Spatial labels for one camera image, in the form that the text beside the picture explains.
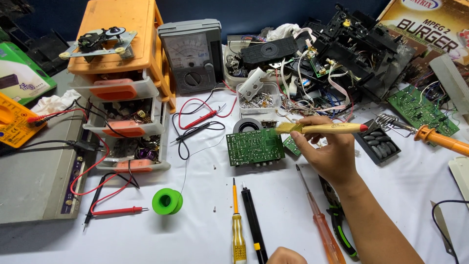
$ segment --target multimeter rotary knob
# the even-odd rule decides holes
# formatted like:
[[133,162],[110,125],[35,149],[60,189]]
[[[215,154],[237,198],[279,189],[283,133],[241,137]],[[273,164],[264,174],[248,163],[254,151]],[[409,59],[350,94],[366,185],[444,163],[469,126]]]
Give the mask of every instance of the multimeter rotary knob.
[[206,63],[204,65],[204,68],[207,70],[207,71],[211,71],[213,70],[213,64],[211,64],[210,62]]
[[198,86],[202,82],[202,76],[196,72],[188,72],[184,76],[184,82],[189,86]]

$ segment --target white cloth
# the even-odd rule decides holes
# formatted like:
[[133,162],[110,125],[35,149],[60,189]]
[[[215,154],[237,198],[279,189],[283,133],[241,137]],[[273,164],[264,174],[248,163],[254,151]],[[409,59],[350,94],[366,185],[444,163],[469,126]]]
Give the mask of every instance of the white cloth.
[[[177,97],[178,110],[189,98],[205,100],[208,94]],[[230,91],[218,90],[207,103],[213,109],[226,103],[220,112],[220,115],[225,115],[234,97]],[[187,104],[184,111],[190,112],[197,106],[198,103]],[[373,113],[381,112],[392,114],[389,109],[360,106],[354,110],[356,118],[353,121],[364,123],[376,118]],[[193,115],[183,115],[181,124],[189,124],[206,113],[208,110],[202,108]],[[462,121],[460,115],[455,114],[454,117]],[[275,114],[272,118],[287,122],[286,118]],[[230,167],[226,138],[222,137],[232,133],[234,124],[239,120],[239,108],[235,106],[232,115],[226,118],[213,117],[212,120],[224,123],[226,129],[203,130],[187,139],[186,143],[191,153],[214,146],[220,140],[221,143],[194,154],[187,162],[186,177],[186,162],[179,158],[177,144],[168,144],[167,160],[172,165],[171,169],[134,174],[141,186],[140,190],[129,186],[115,197],[98,203],[96,207],[98,210],[111,210],[142,206],[150,208],[149,211],[135,215],[98,217],[92,219],[83,232],[83,221],[94,193],[85,195],[76,220],[0,226],[0,263],[231,263],[233,208],[230,206],[233,206],[233,177],[238,185],[247,263],[256,264],[258,261],[240,194],[243,181],[251,190],[269,257],[277,247],[284,246],[297,251],[308,263],[328,263],[304,188],[296,174],[295,163],[301,167],[332,230],[331,218],[325,211],[328,203],[317,174],[304,157],[296,157],[286,151],[286,158],[272,166]],[[467,127],[462,121],[461,130]],[[462,199],[448,169],[448,161],[459,155],[444,148],[433,148],[413,141],[412,138],[404,138],[394,131],[388,134],[402,152],[395,159],[376,166],[356,143],[355,148],[362,153],[361,157],[356,158],[358,172],[425,263],[454,263],[453,257],[446,253],[441,235],[431,219],[430,200]],[[176,137],[170,124],[168,141]],[[464,140],[461,131],[454,138]],[[181,147],[181,153],[186,155],[184,146]],[[97,186],[104,173],[93,171],[86,180],[84,191]],[[180,191],[184,180],[181,210],[174,215],[157,215],[151,209],[155,193],[162,188]],[[117,177],[111,181],[103,188],[101,197],[125,184]],[[459,262],[469,263],[468,208],[464,204],[442,204],[441,209]],[[343,227],[353,244],[347,221],[344,221]],[[356,264],[344,251],[342,253],[347,263]]]
[[297,31],[300,30],[298,24],[283,24],[278,28],[271,30],[267,33],[266,41],[272,41],[277,39],[283,39],[293,36]]
[[63,111],[65,108],[73,103],[73,100],[80,98],[80,94],[75,90],[68,90],[62,97],[53,95],[51,97],[43,97],[31,109],[39,116]]

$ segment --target brush bristles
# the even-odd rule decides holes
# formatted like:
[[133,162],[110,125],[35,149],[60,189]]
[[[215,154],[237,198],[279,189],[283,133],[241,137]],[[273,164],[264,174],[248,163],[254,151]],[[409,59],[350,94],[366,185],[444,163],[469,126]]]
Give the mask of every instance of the brush bristles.
[[297,124],[294,123],[282,122],[278,127],[275,128],[275,132],[277,132],[277,134],[290,134],[293,127],[296,125]]

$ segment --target hand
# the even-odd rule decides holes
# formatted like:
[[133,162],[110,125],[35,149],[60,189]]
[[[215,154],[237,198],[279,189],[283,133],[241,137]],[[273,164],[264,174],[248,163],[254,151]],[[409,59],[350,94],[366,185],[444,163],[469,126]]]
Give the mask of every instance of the hand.
[[[297,123],[332,124],[325,116],[309,116]],[[306,160],[332,186],[348,184],[358,176],[355,168],[355,138],[352,134],[323,134],[313,133],[301,135],[297,131],[290,134]],[[321,138],[326,138],[328,145],[314,148],[309,144],[317,144]]]
[[308,264],[303,256],[291,249],[278,247],[266,264]]

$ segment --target cardboard box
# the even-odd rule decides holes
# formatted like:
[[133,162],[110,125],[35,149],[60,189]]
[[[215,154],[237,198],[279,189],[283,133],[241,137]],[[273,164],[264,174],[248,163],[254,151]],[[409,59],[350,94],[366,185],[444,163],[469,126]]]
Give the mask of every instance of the cardboard box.
[[15,44],[0,44],[0,92],[25,105],[55,87],[57,83]]
[[378,19],[393,35],[407,37],[417,54],[430,54],[428,61],[448,53],[453,61],[468,65],[468,14],[467,0],[392,0]]

